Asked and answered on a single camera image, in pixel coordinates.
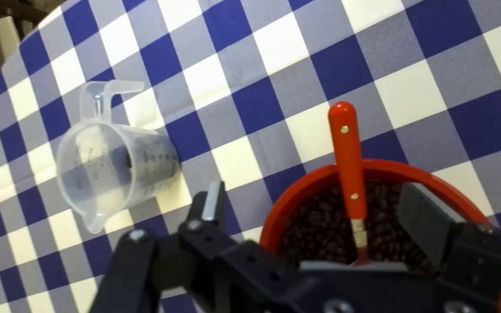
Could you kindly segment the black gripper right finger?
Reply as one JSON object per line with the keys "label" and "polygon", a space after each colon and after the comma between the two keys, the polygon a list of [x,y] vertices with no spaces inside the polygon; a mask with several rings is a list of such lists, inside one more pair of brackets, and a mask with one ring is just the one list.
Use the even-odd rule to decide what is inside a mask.
{"label": "black gripper right finger", "polygon": [[402,187],[399,225],[446,274],[501,274],[500,232],[472,223],[421,183]]}

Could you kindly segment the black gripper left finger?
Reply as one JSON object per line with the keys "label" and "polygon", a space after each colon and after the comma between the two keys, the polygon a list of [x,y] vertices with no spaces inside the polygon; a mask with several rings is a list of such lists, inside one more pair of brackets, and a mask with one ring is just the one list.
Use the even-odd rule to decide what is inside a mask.
{"label": "black gripper left finger", "polygon": [[194,197],[187,221],[181,225],[183,237],[204,237],[225,234],[227,190],[223,181],[213,181],[206,192]]}

